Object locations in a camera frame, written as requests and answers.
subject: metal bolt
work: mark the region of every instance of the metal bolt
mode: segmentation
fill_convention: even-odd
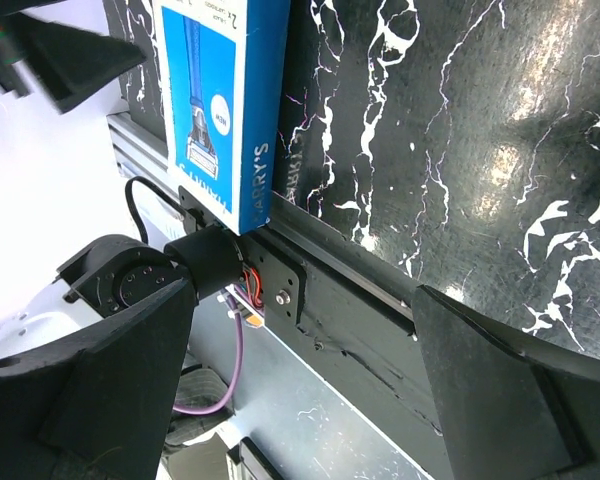
[[[289,292],[286,290],[280,290],[276,294],[276,302],[278,302],[278,305],[288,305],[291,303],[291,296],[289,295]]]

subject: white circle label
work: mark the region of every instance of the white circle label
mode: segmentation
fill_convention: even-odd
[[[222,95],[214,95],[211,99],[211,116],[220,135],[228,135],[231,130],[231,114],[229,105]]]

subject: blue box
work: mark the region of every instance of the blue box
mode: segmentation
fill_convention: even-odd
[[[237,234],[271,201],[289,0],[155,0],[173,176]]]

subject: marble surface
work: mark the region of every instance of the marble surface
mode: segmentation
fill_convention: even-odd
[[[140,42],[148,0],[128,1],[131,20],[105,0],[110,25]],[[600,358],[600,0],[292,4],[276,190],[405,275]],[[127,92],[145,126],[156,61]]]

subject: white backdrop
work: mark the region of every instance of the white backdrop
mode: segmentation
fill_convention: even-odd
[[[107,32],[98,0],[67,0],[34,13]],[[123,108],[118,82],[59,115],[25,73],[32,95],[0,94],[0,319],[26,305],[93,239],[136,236],[105,119]]]

